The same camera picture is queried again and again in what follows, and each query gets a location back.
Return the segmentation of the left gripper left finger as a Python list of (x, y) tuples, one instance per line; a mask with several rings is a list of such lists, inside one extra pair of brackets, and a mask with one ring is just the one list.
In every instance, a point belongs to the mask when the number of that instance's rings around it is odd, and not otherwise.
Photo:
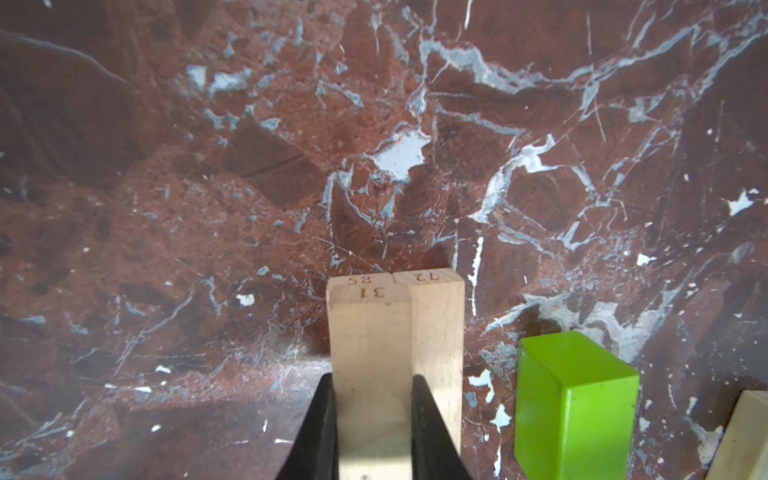
[(338, 480), (336, 399), (332, 374), (324, 374), (276, 480)]

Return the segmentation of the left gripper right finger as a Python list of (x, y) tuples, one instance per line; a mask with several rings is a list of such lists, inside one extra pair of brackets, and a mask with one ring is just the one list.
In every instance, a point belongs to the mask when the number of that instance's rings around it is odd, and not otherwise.
[(426, 379), (414, 375), (411, 395), (412, 470), (415, 480), (471, 480)]

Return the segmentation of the wood block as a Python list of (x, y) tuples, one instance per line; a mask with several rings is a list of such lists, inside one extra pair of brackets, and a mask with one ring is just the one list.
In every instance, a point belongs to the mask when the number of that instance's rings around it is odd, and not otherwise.
[(450, 268), (397, 272), (412, 300), (412, 366), (461, 449), (465, 281)]
[(706, 479), (767, 480), (767, 392), (739, 396)]
[(330, 279), (326, 290), (339, 476), (409, 479), (412, 321), (388, 273)]

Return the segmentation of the green block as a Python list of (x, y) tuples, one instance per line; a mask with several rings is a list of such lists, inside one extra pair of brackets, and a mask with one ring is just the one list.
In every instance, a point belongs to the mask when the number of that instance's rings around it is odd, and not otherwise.
[(570, 331), (518, 352), (514, 454), (529, 479), (623, 479), (640, 375)]

